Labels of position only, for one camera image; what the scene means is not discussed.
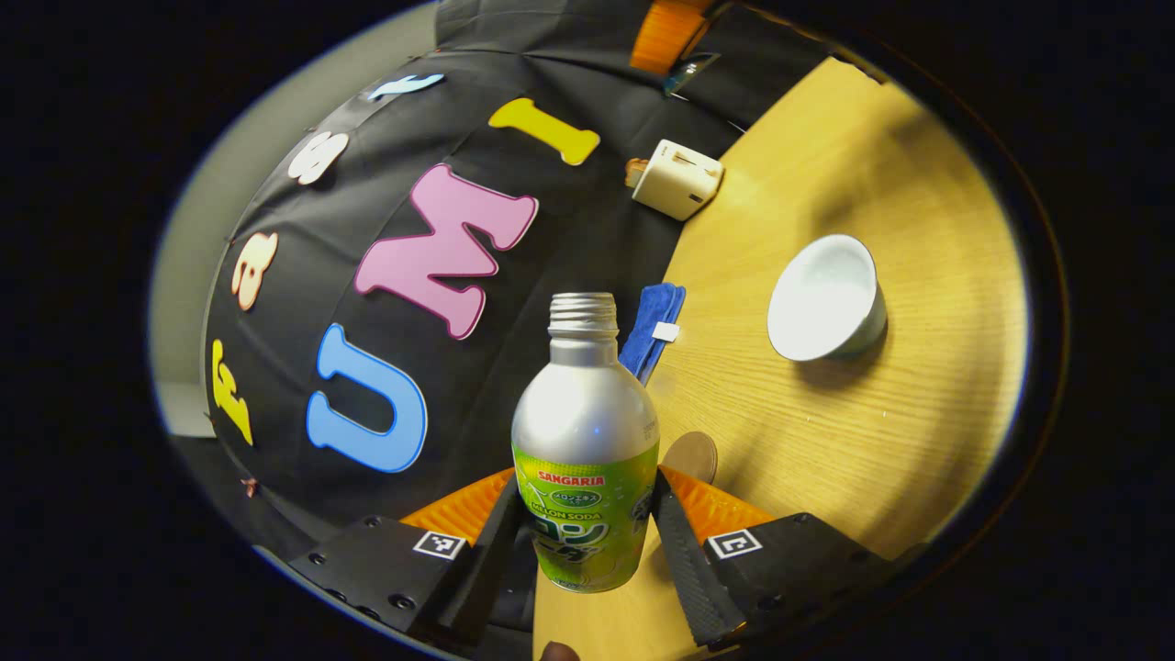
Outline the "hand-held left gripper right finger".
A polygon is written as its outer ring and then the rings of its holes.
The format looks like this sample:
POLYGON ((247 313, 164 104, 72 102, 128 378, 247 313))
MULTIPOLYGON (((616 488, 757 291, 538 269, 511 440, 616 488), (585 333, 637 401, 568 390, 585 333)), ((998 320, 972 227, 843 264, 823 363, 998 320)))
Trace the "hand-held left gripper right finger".
POLYGON ((676 468, 659 468, 652 515, 689 632, 709 650, 805 632, 899 567, 818 515, 776 518, 676 468))

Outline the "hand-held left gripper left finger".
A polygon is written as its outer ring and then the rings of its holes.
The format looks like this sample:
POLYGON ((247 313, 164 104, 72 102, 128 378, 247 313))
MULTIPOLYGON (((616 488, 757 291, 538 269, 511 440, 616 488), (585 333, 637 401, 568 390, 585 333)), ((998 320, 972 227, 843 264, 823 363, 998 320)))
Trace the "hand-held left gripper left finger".
POLYGON ((482 478, 407 519, 365 515, 288 560, 334 603, 437 648, 486 634, 521 531, 513 468, 482 478))

